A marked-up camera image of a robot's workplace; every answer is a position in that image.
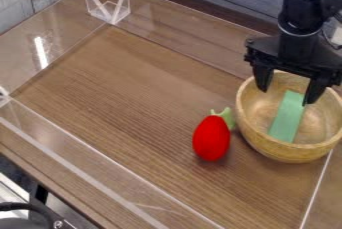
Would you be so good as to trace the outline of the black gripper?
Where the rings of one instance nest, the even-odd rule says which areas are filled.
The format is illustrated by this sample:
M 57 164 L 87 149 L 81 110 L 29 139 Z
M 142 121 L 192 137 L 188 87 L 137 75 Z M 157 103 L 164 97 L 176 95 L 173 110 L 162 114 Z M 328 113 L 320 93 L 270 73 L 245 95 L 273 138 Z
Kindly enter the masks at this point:
M 317 35 L 250 38 L 246 49 L 245 60 L 253 67 L 257 86 L 264 92 L 276 70 L 311 79 L 304 106 L 317 102 L 327 87 L 342 84 L 342 57 Z

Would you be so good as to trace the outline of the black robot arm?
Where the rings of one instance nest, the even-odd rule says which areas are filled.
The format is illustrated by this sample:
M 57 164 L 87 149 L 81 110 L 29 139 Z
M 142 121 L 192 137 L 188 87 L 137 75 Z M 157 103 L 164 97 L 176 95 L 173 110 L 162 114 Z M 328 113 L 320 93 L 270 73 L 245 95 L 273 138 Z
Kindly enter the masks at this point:
M 325 23 L 342 11 L 342 0 L 284 0 L 277 36 L 246 40 L 245 60 L 257 86 L 269 89 L 277 70 L 311 79 L 303 103 L 313 104 L 325 90 L 342 84 L 341 47 L 324 36 Z

